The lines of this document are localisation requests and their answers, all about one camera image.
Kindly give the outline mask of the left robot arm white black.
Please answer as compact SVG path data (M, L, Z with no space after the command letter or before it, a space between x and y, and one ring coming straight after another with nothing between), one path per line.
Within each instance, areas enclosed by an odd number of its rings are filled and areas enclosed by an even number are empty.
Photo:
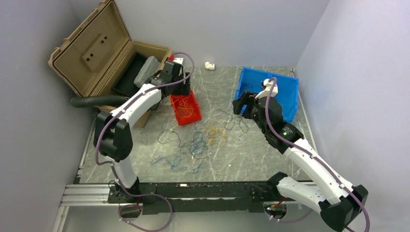
M133 140L131 129L152 107L169 95L189 95L190 75L182 63L167 60L162 70L144 81L138 92L119 108L97 115L94 146L98 165L109 164L115 182L122 187L120 197L127 203L138 199L139 179L129 157Z

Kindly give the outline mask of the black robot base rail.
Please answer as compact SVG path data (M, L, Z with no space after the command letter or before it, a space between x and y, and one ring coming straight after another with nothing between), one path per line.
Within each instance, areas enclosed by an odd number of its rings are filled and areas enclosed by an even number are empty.
M119 184L109 184L108 203L136 204L143 215L181 212L247 211L265 208L284 211L286 198L267 181L139 182L127 195Z

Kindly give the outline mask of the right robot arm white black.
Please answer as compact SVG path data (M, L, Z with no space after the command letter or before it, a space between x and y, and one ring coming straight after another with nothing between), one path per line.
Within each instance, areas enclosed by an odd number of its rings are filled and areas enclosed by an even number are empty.
M312 188L278 172L266 183L269 199L296 200L320 214L325 224L336 232L347 230L349 224L364 213L365 231L369 231L368 213L364 209L368 190L363 185L354 186L329 167L303 133L283 119L282 108L275 97L258 97L245 91L233 101L233 112L252 119L268 143L293 160L317 186Z

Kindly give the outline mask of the white pipe elbow fitting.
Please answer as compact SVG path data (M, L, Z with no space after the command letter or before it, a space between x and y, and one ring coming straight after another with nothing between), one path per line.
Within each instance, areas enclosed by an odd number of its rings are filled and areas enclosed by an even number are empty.
M206 61L204 63L205 69L209 70L209 71L214 71L215 70L215 64L214 63L210 63L209 61Z

